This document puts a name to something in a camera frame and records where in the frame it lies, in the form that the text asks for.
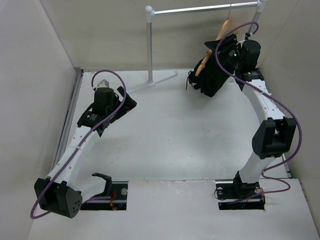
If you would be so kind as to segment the wooden clothes hanger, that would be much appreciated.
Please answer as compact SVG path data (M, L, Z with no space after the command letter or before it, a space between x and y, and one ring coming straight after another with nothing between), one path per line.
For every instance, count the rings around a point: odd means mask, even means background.
M231 14L231 8L229 8L229 12L228 12L228 16L226 18L226 20L224 21L224 23L222 24L219 33L217 34L217 37L215 39L215 44L211 44L213 49L209 48L208 52L206 53L206 55L204 56L204 58L202 59L202 61L200 62L196 72L195 72L195 76L198 77L200 75L200 73L204 70L204 68L206 67L206 64L208 62L208 60L210 59L210 57L213 54L214 49L216 48L216 45L219 43L219 41L222 39L222 37L229 31L232 29L232 27L234 26L231 19L230 19L230 14Z

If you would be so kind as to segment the black trousers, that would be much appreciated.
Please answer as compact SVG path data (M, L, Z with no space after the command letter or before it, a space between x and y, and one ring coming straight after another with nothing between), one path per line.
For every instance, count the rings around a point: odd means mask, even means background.
M214 53L208 57L208 54L200 60L193 70L188 72L186 79L186 89L190 85L194 90L200 90L200 92L207 97L212 98L224 85L227 79L230 77L218 66ZM207 59L204 67L196 75L203 60Z

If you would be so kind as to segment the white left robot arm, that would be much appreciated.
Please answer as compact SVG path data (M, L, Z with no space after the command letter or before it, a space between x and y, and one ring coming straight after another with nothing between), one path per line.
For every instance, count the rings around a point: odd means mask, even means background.
M77 178L88 153L104 131L136 106L124 85L116 90L96 87L93 103L77 121L74 136L62 157L45 178L36 180L35 205L46 215L53 213L72 219L89 201L113 200L111 176L94 172L83 183Z

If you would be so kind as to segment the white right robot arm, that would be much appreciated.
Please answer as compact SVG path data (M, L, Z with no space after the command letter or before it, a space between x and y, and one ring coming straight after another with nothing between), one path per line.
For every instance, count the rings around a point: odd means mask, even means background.
M215 54L216 65L222 70L218 80L233 77L249 99L260 123L252 138L252 154L231 183L216 183L217 198L231 204L248 199L265 202L259 179L271 169L270 163L290 150L295 131L300 129L294 117L286 117L277 107L266 88L264 77L256 67L261 45L255 40L237 42L235 34L225 39L205 42Z

